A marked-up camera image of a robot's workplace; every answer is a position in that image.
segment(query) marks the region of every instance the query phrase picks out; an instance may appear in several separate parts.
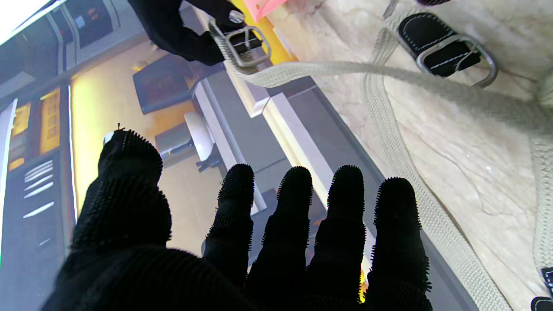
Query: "black glove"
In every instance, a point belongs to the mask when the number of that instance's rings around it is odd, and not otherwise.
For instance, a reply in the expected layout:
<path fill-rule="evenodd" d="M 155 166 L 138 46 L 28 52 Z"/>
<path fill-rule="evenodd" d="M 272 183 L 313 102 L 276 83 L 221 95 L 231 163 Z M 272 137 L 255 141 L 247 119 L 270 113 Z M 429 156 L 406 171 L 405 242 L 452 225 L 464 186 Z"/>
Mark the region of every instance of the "black glove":
<path fill-rule="evenodd" d="M 305 268 L 312 197 L 311 175 L 289 170 L 278 206 L 267 221 L 263 248 L 246 278 L 252 226 L 252 169 L 235 165 L 223 181 L 219 208 L 206 238 L 204 259 L 255 303 L 267 309 L 430 310 L 425 296 L 429 267 L 420 238 L 415 194 L 405 179 L 386 180 L 375 209 L 378 230 L 366 302 L 359 304 L 359 271 L 365 227 L 363 175 L 340 168 L 328 195 L 328 214 L 316 235 L 315 256 Z"/>
<path fill-rule="evenodd" d="M 133 131 L 104 145 L 74 229 L 71 252 L 42 310 L 430 310 L 428 260 L 415 195 L 388 179 L 375 209 L 378 230 L 364 304 L 358 303 L 365 227 L 363 176 L 336 172 L 327 218 L 305 268 L 312 186 L 305 168 L 288 171 L 263 249 L 246 279 L 252 235 L 253 171 L 225 177 L 203 259 L 165 247 L 171 215 L 157 183 L 159 153 Z"/>
<path fill-rule="evenodd" d="M 150 40 L 159 48 L 180 55 L 186 60 L 197 60 L 208 66 L 224 60 L 223 54 L 208 32 L 198 35 L 192 29 L 183 27 L 184 23 L 179 13 L 182 0 L 128 0 L 128 2 Z M 226 0 L 190 0 L 189 2 L 224 25 L 229 27 L 236 25 L 229 20 L 229 14 L 231 11 L 240 12 L 240 10 Z"/>

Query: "marble countertop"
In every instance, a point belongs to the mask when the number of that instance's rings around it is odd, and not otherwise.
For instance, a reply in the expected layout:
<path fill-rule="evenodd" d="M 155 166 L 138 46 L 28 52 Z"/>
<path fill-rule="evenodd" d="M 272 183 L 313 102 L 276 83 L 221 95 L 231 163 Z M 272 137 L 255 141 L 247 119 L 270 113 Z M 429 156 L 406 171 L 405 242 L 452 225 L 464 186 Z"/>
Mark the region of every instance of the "marble countertop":
<path fill-rule="evenodd" d="M 412 0 L 289 0 L 269 19 L 301 61 L 371 61 L 383 14 Z M 553 2 L 451 1 L 429 8 L 460 33 L 477 38 L 501 71 L 488 89 L 530 99 L 553 66 Z M 397 48 L 387 66 L 418 71 Z M 472 68 L 452 79 L 473 84 Z M 368 112 L 362 75 L 314 77 L 385 176 L 391 175 Z M 458 223 L 514 310 L 527 310 L 546 289 L 534 267 L 535 181 L 528 138 L 496 120 L 474 117 L 416 86 L 386 78 L 398 126 L 423 179 Z"/>

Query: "metal buckle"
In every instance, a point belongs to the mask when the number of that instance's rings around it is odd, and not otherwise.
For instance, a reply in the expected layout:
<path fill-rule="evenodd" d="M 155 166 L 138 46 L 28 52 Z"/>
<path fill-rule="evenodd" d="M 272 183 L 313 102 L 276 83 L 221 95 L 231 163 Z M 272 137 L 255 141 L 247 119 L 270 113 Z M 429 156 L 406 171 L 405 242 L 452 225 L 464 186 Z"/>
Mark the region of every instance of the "metal buckle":
<path fill-rule="evenodd" d="M 232 45 L 231 38 L 238 35 L 238 34 L 246 33 L 246 42 L 244 42 L 244 44 L 246 45 L 246 47 L 248 49 L 250 49 L 249 48 L 249 42 L 252 41 L 252 40 L 249 39 L 249 31 L 250 30 L 252 30 L 254 32 L 257 32 L 259 34 L 259 36 L 261 37 L 261 42 L 265 43 L 265 45 L 267 46 L 267 53 L 265 55 L 261 56 L 260 58 L 254 59 L 252 61 L 244 61 L 240 57 L 240 54 L 238 54 L 238 52 L 236 52 L 236 49 L 234 48 L 234 45 Z M 268 59 L 271 58 L 271 53 L 272 53 L 271 46 L 269 45 L 269 42 L 267 41 L 267 39 L 265 38 L 265 36 L 261 32 L 261 30 L 259 30 L 259 28 L 255 27 L 255 26 L 246 26 L 242 29 L 239 29 L 239 30 L 236 30 L 236 31 L 233 31 L 233 32 L 228 33 L 228 34 L 224 34 L 224 35 L 225 35 L 225 43 L 227 44 L 228 48 L 231 50 L 231 53 L 234 56 L 234 59 L 236 59 L 236 62 L 238 63 L 238 65 L 240 67 L 254 67 L 254 66 L 257 66 L 257 65 L 259 65 L 259 64 L 261 64 L 261 63 L 263 63 L 263 62 L 265 62 L 265 61 L 267 61 Z"/>
<path fill-rule="evenodd" d="M 483 46 L 481 46 L 478 42 L 476 42 L 476 40 L 474 40 L 473 38 L 467 35 L 459 35 L 459 34 L 452 35 L 451 37 L 448 37 L 444 41 L 438 42 L 435 45 L 431 46 L 428 50 L 425 50 L 419 55 L 419 57 L 417 57 L 416 59 L 417 66 L 422 71 L 426 71 L 429 74 L 432 74 L 432 71 L 430 71 L 430 69 L 424 64 L 424 60 L 428 57 L 428 55 L 445 48 L 446 46 L 452 44 L 453 42 L 468 42 L 472 44 L 471 52 L 467 54 L 467 56 L 465 56 L 463 59 L 461 59 L 461 61 L 459 61 L 458 64 L 464 61 L 466 57 L 468 57 L 471 53 L 473 53 L 474 50 L 477 50 L 478 52 L 480 52 L 480 54 L 484 56 L 486 61 L 488 61 L 488 64 L 490 66 L 488 76 L 482 79 L 480 82 L 474 84 L 474 86 L 484 88 L 492 84 L 495 78 L 497 77 L 497 66 L 495 64 L 495 61 L 493 60 L 490 53 L 486 51 Z"/>

